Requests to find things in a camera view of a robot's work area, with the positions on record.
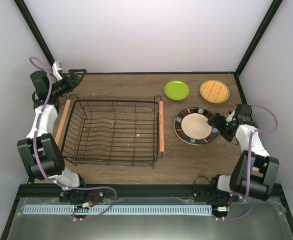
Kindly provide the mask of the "dark brown plate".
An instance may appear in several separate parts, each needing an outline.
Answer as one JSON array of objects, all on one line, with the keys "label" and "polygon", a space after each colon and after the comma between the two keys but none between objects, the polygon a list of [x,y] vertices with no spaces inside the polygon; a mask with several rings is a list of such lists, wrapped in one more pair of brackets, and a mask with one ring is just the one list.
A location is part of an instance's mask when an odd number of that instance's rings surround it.
[{"label": "dark brown plate", "polygon": [[219,130],[208,124],[213,114],[200,107],[189,107],[182,110],[174,119],[173,128],[183,142],[200,146],[212,142]]}]

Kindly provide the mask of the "yellow woven pattern plate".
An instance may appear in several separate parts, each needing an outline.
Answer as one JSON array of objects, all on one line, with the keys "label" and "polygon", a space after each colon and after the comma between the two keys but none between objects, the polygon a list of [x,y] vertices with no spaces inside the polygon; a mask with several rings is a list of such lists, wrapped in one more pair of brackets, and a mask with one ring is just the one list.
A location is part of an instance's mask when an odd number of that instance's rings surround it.
[{"label": "yellow woven pattern plate", "polygon": [[213,104],[225,103],[230,98],[229,87],[219,80],[206,80],[199,87],[201,97]]}]

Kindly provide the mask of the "lime green plate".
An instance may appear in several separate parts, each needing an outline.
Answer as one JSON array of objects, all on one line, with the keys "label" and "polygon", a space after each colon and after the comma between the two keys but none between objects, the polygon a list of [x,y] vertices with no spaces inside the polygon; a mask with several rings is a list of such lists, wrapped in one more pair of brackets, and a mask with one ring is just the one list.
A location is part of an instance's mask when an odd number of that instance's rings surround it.
[{"label": "lime green plate", "polygon": [[189,86],[180,80],[172,80],[166,83],[164,86],[165,95],[175,101],[181,101],[186,99],[190,94]]}]

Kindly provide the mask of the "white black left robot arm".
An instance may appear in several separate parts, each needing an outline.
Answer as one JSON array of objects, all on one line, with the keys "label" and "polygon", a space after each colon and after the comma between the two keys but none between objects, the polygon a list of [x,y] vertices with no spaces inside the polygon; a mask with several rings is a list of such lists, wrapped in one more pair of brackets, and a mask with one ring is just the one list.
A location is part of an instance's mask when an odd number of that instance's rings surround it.
[{"label": "white black left robot arm", "polygon": [[53,137],[58,117],[59,98],[73,91],[86,75],[86,69],[70,69],[60,80],[50,83],[50,74],[38,70],[30,75],[35,88],[32,94],[35,119],[30,133],[17,142],[17,150],[30,180],[48,180],[64,191],[71,190],[77,202],[85,201],[89,190],[84,179],[69,170],[57,141]]}]

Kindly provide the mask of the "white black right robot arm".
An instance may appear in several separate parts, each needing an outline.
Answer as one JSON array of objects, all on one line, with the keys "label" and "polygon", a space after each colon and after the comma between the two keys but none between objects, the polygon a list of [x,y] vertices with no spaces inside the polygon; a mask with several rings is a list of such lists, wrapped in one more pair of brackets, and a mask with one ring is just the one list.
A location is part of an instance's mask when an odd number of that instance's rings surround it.
[{"label": "white black right robot arm", "polygon": [[[252,108],[267,111],[274,118],[275,127],[271,130],[258,128],[252,119]],[[219,202],[229,193],[244,198],[268,200],[280,162],[264,148],[259,133],[275,132],[278,128],[275,114],[264,106],[238,104],[228,117],[216,113],[207,123],[217,129],[227,142],[237,140],[241,149],[241,155],[231,175],[218,174],[212,178],[212,186],[208,189],[209,197]]]}]

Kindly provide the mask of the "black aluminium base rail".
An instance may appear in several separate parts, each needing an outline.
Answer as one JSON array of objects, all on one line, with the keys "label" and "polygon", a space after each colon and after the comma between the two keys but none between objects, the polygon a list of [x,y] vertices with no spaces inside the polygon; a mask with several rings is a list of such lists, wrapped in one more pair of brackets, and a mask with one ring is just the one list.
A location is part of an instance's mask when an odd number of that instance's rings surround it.
[{"label": "black aluminium base rail", "polygon": [[[115,189],[117,199],[124,198],[179,198],[191,199],[198,203],[224,204],[232,197],[237,201],[234,193],[226,193],[214,190],[209,184],[111,184]],[[110,189],[95,190],[69,190],[63,191],[61,187],[50,183],[32,183],[19,186],[16,198],[59,198],[61,202],[82,203],[114,198],[114,192]]]}]

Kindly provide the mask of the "black enclosure frame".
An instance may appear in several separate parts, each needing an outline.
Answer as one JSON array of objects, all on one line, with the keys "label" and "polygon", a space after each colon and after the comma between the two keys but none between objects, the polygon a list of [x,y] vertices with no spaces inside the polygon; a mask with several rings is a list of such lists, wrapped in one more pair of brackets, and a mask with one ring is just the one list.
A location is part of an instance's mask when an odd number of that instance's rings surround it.
[{"label": "black enclosure frame", "polygon": [[[41,31],[39,30],[31,12],[29,11],[25,1],[23,0],[16,0],[15,4],[20,11],[21,15],[23,16],[26,24],[28,25],[28,28],[32,32],[36,42],[38,43],[41,51],[44,53],[45,58],[48,60],[50,64],[53,63],[54,57],[43,38]],[[128,72],[128,75],[187,75],[187,74],[193,74],[193,75],[206,75],[206,74],[232,74],[234,76],[234,80],[237,86],[237,90],[241,99],[241,102],[243,104],[247,103],[241,81],[240,81],[240,75],[245,69],[247,63],[249,62],[252,54],[254,53],[256,47],[258,46],[258,43],[262,39],[264,33],[266,32],[268,26],[270,25],[272,19],[274,18],[275,14],[277,13],[278,9],[280,8],[282,4],[281,0],[273,0],[263,17],[256,33],[254,34],[247,50],[244,53],[244,56],[242,57],[238,67],[235,71],[164,71],[164,72]],[[139,191],[146,189],[146,195],[148,197],[155,196],[155,194],[158,194],[161,189],[163,189],[164,193],[177,193],[180,197],[182,193],[184,193],[186,196],[190,195],[190,192],[186,192],[186,190],[189,190],[191,188],[190,185],[174,185],[174,184],[160,184],[155,185],[152,187],[150,184],[147,185],[124,185],[124,184],[116,184],[116,188],[118,188],[121,191],[128,190],[129,194],[133,193],[134,189],[138,189]],[[61,188],[58,187],[56,184],[53,183],[34,183],[33,180],[29,179],[26,184],[21,184],[18,188],[12,210],[15,210],[17,208],[18,200],[21,198],[56,198],[60,195],[62,192]],[[275,184],[275,187],[273,187],[272,197],[279,197],[280,203],[286,210],[285,219],[288,222],[288,226],[290,229],[290,233],[293,237],[293,216],[289,207],[289,204],[287,202],[285,193],[283,191],[282,185],[280,183]]]}]

